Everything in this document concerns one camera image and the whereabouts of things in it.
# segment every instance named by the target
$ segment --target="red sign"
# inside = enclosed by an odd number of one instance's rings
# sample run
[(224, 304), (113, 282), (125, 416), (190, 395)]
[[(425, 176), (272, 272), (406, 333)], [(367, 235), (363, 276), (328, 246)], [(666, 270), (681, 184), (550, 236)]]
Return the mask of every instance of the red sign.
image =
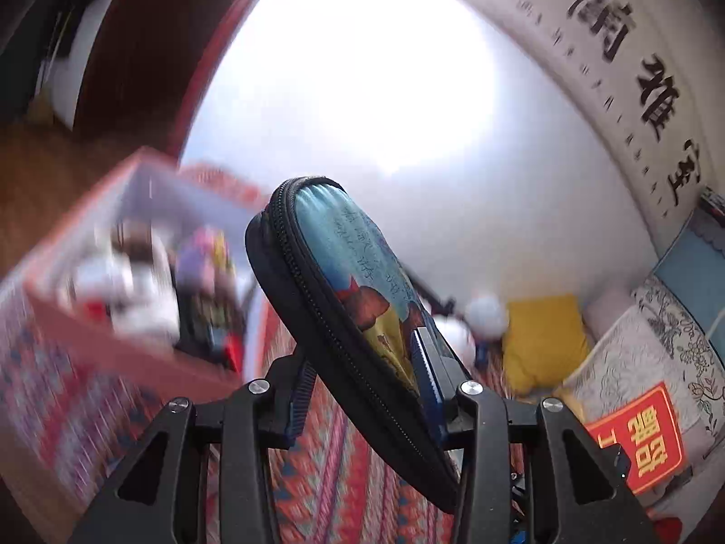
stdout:
[(632, 461), (627, 485), (637, 495), (684, 463), (682, 436), (663, 382), (586, 429), (599, 446), (621, 444)]

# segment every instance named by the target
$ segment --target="yellow cushion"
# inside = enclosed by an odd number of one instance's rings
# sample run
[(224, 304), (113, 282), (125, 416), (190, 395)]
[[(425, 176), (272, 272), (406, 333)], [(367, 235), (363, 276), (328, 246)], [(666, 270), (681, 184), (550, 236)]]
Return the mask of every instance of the yellow cushion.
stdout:
[(559, 385), (589, 353), (574, 295), (511, 302), (503, 339), (506, 379), (516, 394)]

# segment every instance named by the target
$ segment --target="white ball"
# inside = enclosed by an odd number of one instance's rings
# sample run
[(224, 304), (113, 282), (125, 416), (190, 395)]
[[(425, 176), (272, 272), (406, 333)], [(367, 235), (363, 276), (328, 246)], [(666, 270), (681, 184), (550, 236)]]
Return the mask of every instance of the white ball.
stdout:
[(458, 359), (467, 369), (473, 370), (476, 362), (476, 341), (469, 326), (455, 317), (436, 315), (433, 320)]
[(480, 340), (499, 340), (508, 329), (508, 310), (495, 294), (481, 294), (466, 305), (466, 323)]

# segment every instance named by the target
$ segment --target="pink storage box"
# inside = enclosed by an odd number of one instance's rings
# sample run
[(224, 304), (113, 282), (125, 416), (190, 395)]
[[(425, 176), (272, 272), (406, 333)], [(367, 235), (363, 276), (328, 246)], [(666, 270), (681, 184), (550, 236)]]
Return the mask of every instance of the pink storage box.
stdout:
[(28, 268), (24, 290), (39, 329), (78, 360), (149, 387), (162, 399), (184, 395), (198, 403), (227, 397), (259, 374), (268, 304), (255, 289), (245, 336), (244, 370), (236, 374), (192, 358), (160, 341), (115, 336), (112, 330), (75, 316), (57, 301), (64, 274), (93, 241), (96, 228), (124, 219), (170, 227), (178, 242), (199, 226), (224, 231), (239, 270), (249, 268), (244, 249), (247, 224), (258, 204), (241, 204), (180, 177), (175, 162), (142, 148), (104, 177), (39, 244)]

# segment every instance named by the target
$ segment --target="silver bolt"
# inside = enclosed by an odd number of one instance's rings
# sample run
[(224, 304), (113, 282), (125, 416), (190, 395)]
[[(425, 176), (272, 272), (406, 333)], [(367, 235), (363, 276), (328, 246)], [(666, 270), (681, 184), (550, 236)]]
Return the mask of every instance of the silver bolt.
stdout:
[(551, 411), (552, 413), (559, 413), (562, 409), (564, 409), (564, 403), (553, 397), (544, 399), (542, 405), (544, 405), (544, 409)]
[(169, 409), (172, 413), (181, 413), (189, 406), (189, 399), (186, 397), (177, 397), (169, 401)]
[(249, 383), (249, 392), (254, 394), (262, 394), (263, 392), (267, 392), (270, 389), (270, 384), (264, 380), (253, 380)]
[(481, 394), (483, 392), (483, 387), (481, 387), (481, 385), (475, 380), (467, 380), (460, 385), (460, 389), (465, 392), (465, 394)]

